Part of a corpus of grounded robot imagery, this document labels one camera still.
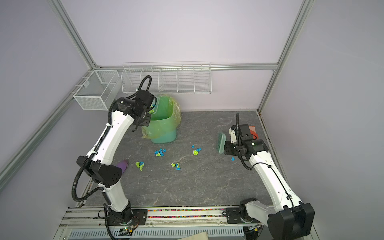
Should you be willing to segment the mint green hand brush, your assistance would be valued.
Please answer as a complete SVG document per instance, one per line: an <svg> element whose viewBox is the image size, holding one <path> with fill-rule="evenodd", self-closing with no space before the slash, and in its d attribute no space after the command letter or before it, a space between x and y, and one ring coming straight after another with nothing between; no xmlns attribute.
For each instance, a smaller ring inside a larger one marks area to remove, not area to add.
<svg viewBox="0 0 384 240"><path fill-rule="evenodd" d="M225 153L225 144L227 141L227 137L224 133L219 133L218 135L218 144L217 144L217 150L219 154Z"/></svg>

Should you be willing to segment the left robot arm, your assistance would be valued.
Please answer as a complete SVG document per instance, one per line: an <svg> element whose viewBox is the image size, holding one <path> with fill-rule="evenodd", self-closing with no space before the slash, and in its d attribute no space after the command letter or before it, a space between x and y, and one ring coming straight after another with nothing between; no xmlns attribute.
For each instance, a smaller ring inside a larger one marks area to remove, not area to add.
<svg viewBox="0 0 384 240"><path fill-rule="evenodd" d="M152 77L145 76L136 92L128 97L113 100L108 109L106 127L94 147L86 156L79 156L78 170L71 189L75 202L88 199L101 191L106 200L106 217L113 216L123 223L129 223L133 217L131 204L121 185L123 170L112 164L113 157L123 136L130 126L149 126L150 111L157 105L156 97L150 93ZM86 173L97 183L97 188L83 197L77 195L77 187L82 173Z"/></svg>

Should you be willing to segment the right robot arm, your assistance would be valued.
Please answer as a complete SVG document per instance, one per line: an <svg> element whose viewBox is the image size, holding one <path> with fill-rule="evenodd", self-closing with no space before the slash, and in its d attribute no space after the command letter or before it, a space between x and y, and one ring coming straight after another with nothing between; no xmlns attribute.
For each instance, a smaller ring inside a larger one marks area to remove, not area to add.
<svg viewBox="0 0 384 240"><path fill-rule="evenodd" d="M229 130L231 139L225 142L223 153L236 156L243 167L255 170L265 185L272 204L267 206L256 198L242 200L239 205L240 218L245 223L258 221L268 227L275 240L296 240L311 233L315 210L303 203L283 178L272 159L268 146L254 138L247 124L236 123Z"/></svg>

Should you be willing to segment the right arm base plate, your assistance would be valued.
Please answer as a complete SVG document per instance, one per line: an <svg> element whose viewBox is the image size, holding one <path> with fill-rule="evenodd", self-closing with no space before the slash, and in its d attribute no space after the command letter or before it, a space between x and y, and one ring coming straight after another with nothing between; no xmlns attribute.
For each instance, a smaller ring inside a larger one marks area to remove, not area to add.
<svg viewBox="0 0 384 240"><path fill-rule="evenodd" d="M257 223L256 220L252 219L246 219L244 217L239 209L239 207L233 207L233 208L226 208L222 212L223 216L226 217L228 224L251 224L251 223Z"/></svg>

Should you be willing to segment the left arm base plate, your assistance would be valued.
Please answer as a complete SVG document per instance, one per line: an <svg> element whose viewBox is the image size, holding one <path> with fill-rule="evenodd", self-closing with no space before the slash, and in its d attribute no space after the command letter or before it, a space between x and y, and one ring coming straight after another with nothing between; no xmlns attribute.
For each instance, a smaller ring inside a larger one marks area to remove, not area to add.
<svg viewBox="0 0 384 240"><path fill-rule="evenodd" d="M147 209L129 209L124 213L107 210L107 223L109 226L142 226L147 220Z"/></svg>

